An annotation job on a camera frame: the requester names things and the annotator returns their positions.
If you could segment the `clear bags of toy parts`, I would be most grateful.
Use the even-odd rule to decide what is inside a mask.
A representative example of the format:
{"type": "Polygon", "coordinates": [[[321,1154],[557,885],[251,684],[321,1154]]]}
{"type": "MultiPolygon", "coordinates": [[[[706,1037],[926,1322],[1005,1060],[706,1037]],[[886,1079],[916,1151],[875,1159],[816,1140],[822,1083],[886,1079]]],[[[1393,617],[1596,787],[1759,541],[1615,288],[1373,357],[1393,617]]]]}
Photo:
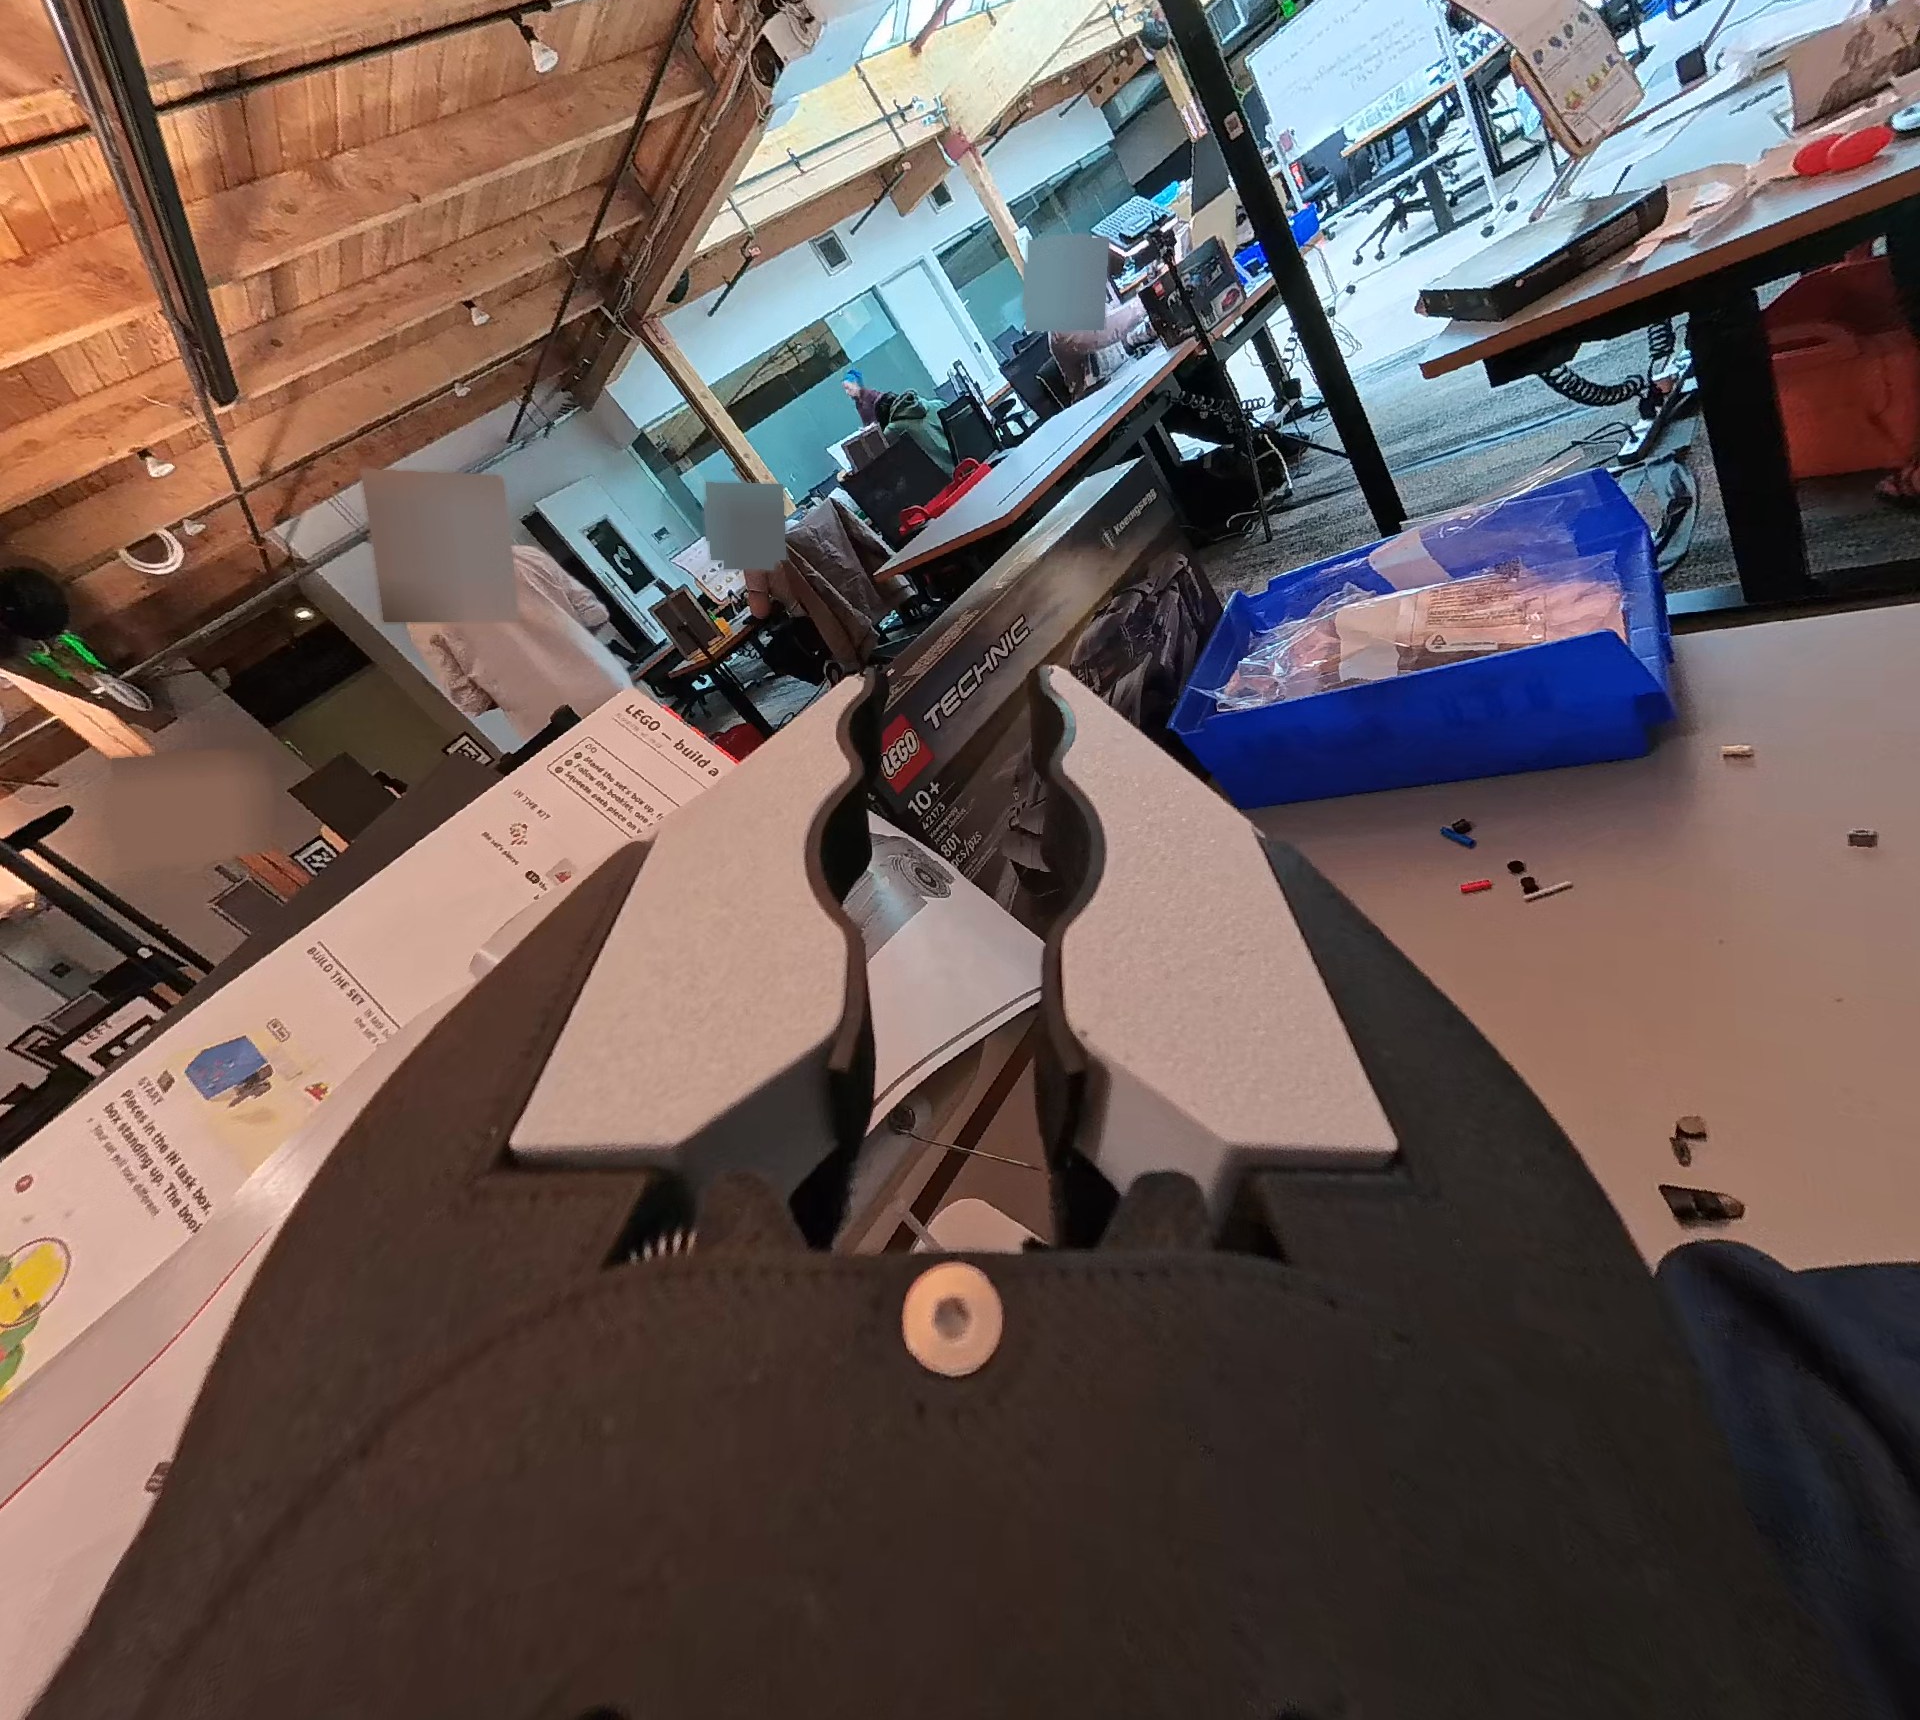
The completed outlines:
{"type": "Polygon", "coordinates": [[[1592,633],[1628,638],[1615,555],[1577,543],[1566,494],[1508,498],[1396,534],[1287,600],[1208,700],[1244,712],[1592,633]]]}

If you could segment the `flat black box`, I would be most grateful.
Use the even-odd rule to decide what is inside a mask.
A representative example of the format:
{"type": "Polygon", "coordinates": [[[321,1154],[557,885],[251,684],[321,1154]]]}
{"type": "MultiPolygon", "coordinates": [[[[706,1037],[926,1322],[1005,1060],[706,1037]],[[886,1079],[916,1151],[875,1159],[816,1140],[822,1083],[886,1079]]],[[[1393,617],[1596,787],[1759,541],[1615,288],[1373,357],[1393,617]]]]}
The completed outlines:
{"type": "Polygon", "coordinates": [[[1667,181],[1559,201],[1541,219],[1515,227],[1425,286],[1414,309],[1444,321],[1513,320],[1580,276],[1619,262],[1667,219],[1667,181]]]}

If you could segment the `orange bag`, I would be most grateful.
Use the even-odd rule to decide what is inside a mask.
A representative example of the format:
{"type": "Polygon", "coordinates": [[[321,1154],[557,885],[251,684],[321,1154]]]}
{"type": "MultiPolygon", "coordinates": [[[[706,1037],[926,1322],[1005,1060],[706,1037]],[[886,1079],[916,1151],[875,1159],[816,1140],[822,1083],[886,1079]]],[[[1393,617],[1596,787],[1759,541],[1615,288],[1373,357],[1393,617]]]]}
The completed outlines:
{"type": "Polygon", "coordinates": [[[1919,343],[1883,251],[1797,277],[1760,320],[1795,484],[1916,459],[1919,343]]]}

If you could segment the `black steel pole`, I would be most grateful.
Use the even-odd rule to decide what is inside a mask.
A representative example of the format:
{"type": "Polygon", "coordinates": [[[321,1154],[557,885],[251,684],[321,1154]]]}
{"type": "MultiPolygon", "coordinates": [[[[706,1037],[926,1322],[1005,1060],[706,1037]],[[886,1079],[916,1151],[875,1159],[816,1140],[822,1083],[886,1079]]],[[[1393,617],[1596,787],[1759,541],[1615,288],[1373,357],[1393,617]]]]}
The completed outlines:
{"type": "Polygon", "coordinates": [[[1333,320],[1294,237],[1287,206],[1239,100],[1236,82],[1202,0],[1158,0],[1174,50],[1218,140],[1222,162],[1266,254],[1271,277],[1300,338],[1304,359],[1381,536],[1406,524],[1401,492],[1354,385],[1333,320]]]}

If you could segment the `white ceiling unit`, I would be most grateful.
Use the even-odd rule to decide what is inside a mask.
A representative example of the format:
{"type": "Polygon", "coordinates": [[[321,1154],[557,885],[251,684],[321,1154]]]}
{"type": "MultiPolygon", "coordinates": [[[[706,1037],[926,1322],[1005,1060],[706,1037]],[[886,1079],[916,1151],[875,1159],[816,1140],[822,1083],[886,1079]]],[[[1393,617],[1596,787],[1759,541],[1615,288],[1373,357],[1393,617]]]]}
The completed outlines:
{"type": "Polygon", "coordinates": [[[749,71],[769,126],[850,73],[897,0],[753,0],[749,71]]]}

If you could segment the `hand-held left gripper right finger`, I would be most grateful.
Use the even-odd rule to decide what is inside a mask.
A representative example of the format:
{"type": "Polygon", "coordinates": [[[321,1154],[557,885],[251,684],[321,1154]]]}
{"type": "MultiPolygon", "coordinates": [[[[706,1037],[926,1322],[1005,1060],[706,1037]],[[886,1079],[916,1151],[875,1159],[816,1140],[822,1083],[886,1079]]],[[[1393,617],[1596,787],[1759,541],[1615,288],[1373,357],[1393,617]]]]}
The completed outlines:
{"type": "Polygon", "coordinates": [[[1266,1173],[1401,1141],[1260,830],[1067,666],[1034,676],[1046,857],[1036,1109],[1065,1230],[1153,1177],[1213,1231],[1266,1173]]]}

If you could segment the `blue plastic bin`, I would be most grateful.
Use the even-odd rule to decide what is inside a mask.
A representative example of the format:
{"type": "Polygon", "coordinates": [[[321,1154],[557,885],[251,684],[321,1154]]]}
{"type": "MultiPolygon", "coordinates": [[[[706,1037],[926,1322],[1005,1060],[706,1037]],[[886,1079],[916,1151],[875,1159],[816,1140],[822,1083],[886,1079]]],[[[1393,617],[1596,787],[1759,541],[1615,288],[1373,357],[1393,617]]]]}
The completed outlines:
{"type": "Polygon", "coordinates": [[[1171,713],[1173,734],[1244,810],[1649,753],[1656,729],[1675,718],[1668,595],[1654,534],[1605,467],[1490,504],[1539,507],[1556,495],[1572,499],[1577,545],[1615,559],[1626,638],[1592,631],[1244,712],[1224,712],[1208,698],[1256,628],[1274,623],[1287,602],[1306,602],[1328,573],[1358,570],[1394,534],[1274,576],[1258,591],[1232,594],[1171,713]]]}

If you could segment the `white whiteboard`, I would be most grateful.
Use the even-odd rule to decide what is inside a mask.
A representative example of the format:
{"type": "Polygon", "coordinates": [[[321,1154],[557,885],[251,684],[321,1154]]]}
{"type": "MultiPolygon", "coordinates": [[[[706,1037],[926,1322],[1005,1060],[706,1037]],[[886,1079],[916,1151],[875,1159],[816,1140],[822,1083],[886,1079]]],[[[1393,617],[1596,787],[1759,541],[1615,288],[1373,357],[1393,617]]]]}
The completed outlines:
{"type": "Polygon", "coordinates": [[[1456,57],[1434,0],[1312,0],[1246,56],[1271,148],[1289,158],[1358,140],[1411,100],[1450,88],[1456,57]]]}

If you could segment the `brown cardboard sign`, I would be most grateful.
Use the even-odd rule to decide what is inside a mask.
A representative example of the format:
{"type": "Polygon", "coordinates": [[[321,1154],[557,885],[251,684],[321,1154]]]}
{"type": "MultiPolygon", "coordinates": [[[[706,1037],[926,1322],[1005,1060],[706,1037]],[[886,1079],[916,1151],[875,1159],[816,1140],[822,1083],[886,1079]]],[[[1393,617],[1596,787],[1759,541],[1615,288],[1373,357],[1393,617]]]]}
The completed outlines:
{"type": "Polygon", "coordinates": [[[1607,19],[1582,0],[1447,0],[1508,46],[1517,83],[1550,140],[1587,159],[1645,102],[1637,68],[1607,19]]]}

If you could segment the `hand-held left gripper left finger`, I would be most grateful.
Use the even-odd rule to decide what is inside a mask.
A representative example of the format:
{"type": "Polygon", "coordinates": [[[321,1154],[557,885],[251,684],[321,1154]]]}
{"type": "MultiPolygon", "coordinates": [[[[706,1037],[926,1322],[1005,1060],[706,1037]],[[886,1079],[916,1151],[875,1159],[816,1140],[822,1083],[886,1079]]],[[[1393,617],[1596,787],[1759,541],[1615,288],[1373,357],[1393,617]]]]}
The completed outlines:
{"type": "Polygon", "coordinates": [[[876,1100],[868,954],[882,678],[826,687],[662,820],[510,1136],[519,1162],[757,1176],[830,1247],[876,1100]]]}

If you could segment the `scattered tiny toy pieces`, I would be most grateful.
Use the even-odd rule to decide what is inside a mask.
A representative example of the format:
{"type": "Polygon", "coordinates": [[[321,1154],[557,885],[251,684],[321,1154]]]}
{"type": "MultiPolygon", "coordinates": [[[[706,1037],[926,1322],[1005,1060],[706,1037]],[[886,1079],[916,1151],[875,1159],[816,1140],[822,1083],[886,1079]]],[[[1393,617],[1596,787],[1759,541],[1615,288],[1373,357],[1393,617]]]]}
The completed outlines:
{"type": "Polygon", "coordinates": [[[1782,740],[1480,818],[1444,967],[1635,1221],[1843,1256],[1916,1172],[1916,850],[1782,740]]]}

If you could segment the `black toy set box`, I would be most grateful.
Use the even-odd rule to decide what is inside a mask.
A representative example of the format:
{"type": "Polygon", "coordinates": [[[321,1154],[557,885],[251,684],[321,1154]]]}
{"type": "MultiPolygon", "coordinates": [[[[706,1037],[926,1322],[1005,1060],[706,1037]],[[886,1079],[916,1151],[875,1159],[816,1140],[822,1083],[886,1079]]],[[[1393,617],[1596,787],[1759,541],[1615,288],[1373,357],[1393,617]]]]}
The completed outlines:
{"type": "Polygon", "coordinates": [[[1091,475],[893,661],[879,810],[1043,931],[1067,893],[1044,856],[1031,676],[1067,666],[1183,757],[1171,720],[1221,619],[1157,467],[1091,475]]]}

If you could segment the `instruction book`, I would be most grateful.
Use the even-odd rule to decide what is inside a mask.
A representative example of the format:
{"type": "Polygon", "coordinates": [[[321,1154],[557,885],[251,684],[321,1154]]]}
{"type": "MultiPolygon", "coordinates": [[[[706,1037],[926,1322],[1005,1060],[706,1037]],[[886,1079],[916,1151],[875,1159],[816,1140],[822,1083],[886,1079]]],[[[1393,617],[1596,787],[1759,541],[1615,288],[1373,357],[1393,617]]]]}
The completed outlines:
{"type": "MultiPolygon", "coordinates": [[[[900,1097],[1031,1007],[1043,941],[881,815],[846,900],[868,955],[881,1122],[900,1097]]],[[[25,1715],[85,1631],[153,1509],[228,1327],[279,1228],[436,1001],[353,1075],[237,1198],[122,1296],[28,1390],[2,1427],[2,1714],[25,1715]]]]}

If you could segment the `black overhead bar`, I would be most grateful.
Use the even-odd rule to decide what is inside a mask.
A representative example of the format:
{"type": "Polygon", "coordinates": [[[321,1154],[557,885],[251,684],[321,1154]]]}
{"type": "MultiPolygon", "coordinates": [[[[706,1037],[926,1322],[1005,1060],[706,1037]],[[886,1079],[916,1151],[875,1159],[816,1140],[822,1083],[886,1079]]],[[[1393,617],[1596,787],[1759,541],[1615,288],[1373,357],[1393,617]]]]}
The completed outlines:
{"type": "Polygon", "coordinates": [[[239,384],[168,153],[126,0],[43,0],[141,260],[204,411],[239,384]]]}

